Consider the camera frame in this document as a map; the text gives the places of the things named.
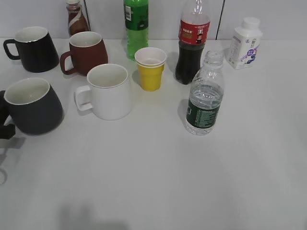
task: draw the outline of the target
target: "red bottle label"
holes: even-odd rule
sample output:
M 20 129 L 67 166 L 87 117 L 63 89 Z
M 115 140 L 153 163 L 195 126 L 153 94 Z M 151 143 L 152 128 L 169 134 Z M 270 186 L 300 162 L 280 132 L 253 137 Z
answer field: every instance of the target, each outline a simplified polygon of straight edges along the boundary
M 202 45 L 207 41 L 210 22 L 203 25 L 193 25 L 181 20 L 179 39 L 190 45 Z

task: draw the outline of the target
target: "cola bottle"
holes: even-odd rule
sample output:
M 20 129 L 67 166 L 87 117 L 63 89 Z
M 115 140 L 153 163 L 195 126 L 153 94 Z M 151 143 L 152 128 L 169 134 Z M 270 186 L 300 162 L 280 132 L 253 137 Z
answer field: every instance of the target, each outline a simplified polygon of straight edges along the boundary
M 201 68 L 201 54 L 210 26 L 207 0 L 188 0 L 181 14 L 179 30 L 179 59 L 176 79 L 182 84 L 192 82 Z

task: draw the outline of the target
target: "dark gray mug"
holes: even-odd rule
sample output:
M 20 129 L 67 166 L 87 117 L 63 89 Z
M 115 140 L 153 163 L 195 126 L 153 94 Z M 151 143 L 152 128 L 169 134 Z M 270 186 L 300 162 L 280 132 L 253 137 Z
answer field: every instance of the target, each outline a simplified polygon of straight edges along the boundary
M 18 55 L 10 53 L 8 44 L 15 44 Z M 12 60 L 21 60 L 24 68 L 33 73 L 41 73 L 55 68 L 59 56 L 48 30 L 40 26 L 32 26 L 18 31 L 14 39 L 3 43 L 6 55 Z
M 45 79 L 20 80 L 5 91 L 4 99 L 13 122 L 26 134 L 47 133 L 63 119 L 61 102 Z

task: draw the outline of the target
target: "black object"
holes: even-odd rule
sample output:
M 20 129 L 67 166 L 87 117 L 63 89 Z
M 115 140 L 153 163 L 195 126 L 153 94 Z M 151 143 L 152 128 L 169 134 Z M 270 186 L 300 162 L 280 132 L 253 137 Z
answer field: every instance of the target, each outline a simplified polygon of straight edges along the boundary
M 15 125 L 4 125 L 6 119 L 10 115 L 8 107 L 4 101 L 4 91 L 0 92 L 0 139 L 11 139 L 15 135 Z
M 176 79 L 182 84 L 192 82 L 201 68 L 201 54 L 205 44 L 190 45 L 179 41 L 179 59 L 176 66 Z
M 46 31 L 43 37 L 40 37 L 43 32 L 37 33 L 38 37 L 35 38 L 33 35 L 30 37 L 32 41 L 29 41 L 26 38 L 30 29 L 33 30 L 33 33 L 37 30 L 45 30 L 43 27 L 36 26 L 17 32 L 15 39 L 8 39 L 3 43 L 6 55 L 12 60 L 21 60 L 22 65 L 29 72 L 40 73 L 53 69 L 59 63 L 59 56 L 49 32 Z M 15 44 L 19 55 L 12 55 L 7 44 Z
M 30 103 L 17 104 L 8 101 L 7 96 L 5 98 L 13 122 L 26 134 L 44 134 L 55 129 L 62 122 L 63 107 L 51 85 L 43 97 Z

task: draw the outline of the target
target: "paper cup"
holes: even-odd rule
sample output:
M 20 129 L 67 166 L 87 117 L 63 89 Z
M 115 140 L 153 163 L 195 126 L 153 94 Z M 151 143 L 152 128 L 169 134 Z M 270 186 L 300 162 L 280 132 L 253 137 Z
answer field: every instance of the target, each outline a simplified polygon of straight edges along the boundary
M 139 49 L 134 58 L 136 62 L 143 66 L 159 66 L 166 62 L 166 53 L 155 47 L 146 47 Z
M 138 65 L 141 87 L 145 91 L 156 91 L 161 86 L 161 78 L 164 70 L 164 63 L 157 67 Z
M 161 86 L 166 53 L 158 48 L 146 47 L 138 50 L 134 57 L 138 64 L 142 89 L 145 91 L 158 90 Z

